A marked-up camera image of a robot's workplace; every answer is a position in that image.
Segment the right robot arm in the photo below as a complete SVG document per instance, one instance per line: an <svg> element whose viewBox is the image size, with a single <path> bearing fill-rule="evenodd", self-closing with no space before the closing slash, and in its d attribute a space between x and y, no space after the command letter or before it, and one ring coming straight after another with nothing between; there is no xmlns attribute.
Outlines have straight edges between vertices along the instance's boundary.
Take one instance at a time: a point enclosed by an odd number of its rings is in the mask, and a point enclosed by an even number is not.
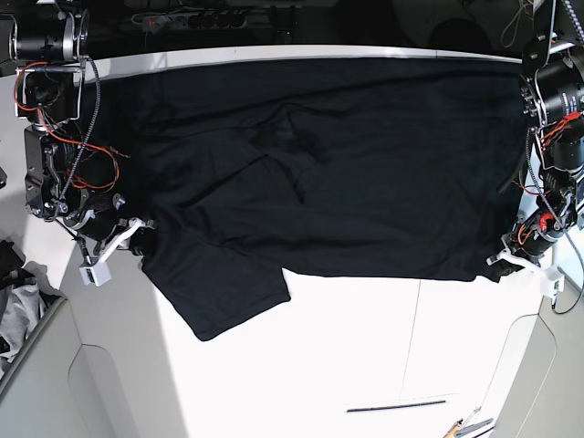
<svg viewBox="0 0 584 438"><path fill-rule="evenodd" d="M89 7L84 1L4 1L12 22L9 58L16 65L13 102L25 130L26 209L70 232L87 266L104 263L115 250L144 256L151 220L124 212L115 187L123 154L92 143L102 86L94 79L94 106L80 127L89 55Z"/></svg>

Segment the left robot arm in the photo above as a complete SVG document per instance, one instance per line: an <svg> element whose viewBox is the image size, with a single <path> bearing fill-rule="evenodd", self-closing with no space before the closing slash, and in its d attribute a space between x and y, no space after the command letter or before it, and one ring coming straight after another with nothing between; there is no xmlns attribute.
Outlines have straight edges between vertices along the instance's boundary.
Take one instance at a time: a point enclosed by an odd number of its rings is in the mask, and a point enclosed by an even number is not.
<svg viewBox="0 0 584 438"><path fill-rule="evenodd" d="M583 225L583 4L535 1L534 36L526 45L520 79L529 117L526 150L499 187L522 183L528 172L536 209L502 236L488 265L505 260L538 268L539 259L570 228Z"/></svg>

